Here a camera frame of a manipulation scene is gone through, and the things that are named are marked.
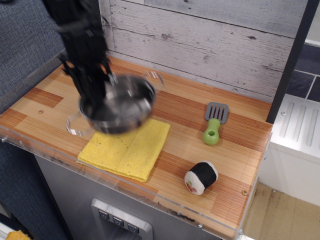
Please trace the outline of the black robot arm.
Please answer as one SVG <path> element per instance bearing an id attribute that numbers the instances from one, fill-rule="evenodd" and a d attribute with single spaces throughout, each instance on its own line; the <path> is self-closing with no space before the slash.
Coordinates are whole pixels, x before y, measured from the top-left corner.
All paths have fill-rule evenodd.
<path id="1" fill-rule="evenodd" d="M 92 0 L 45 0 L 66 54 L 60 60 L 81 97 L 98 106 L 106 97 L 106 83 L 117 81 L 106 56 L 107 44 L 100 10 Z"/>

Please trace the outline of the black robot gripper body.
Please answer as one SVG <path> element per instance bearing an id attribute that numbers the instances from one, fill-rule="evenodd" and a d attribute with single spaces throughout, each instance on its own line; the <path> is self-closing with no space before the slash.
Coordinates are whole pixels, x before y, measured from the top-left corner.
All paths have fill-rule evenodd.
<path id="1" fill-rule="evenodd" d="M 106 57 L 107 44 L 99 22 L 68 22 L 56 24 L 67 55 L 61 58 L 68 75 L 111 74 Z"/>

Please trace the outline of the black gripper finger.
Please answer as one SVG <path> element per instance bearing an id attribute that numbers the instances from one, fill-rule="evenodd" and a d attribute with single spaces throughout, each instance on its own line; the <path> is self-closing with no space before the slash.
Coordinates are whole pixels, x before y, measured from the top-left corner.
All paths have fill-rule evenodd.
<path id="1" fill-rule="evenodd" d="M 100 63 L 99 67 L 102 70 L 102 73 L 105 75 L 105 81 L 109 82 L 112 86 L 119 83 L 117 76 L 111 71 L 108 63 Z"/>
<path id="2" fill-rule="evenodd" d="M 64 71 L 73 79 L 82 98 L 90 103 L 102 103 L 105 95 L 105 75 L 99 66 L 64 66 Z"/>

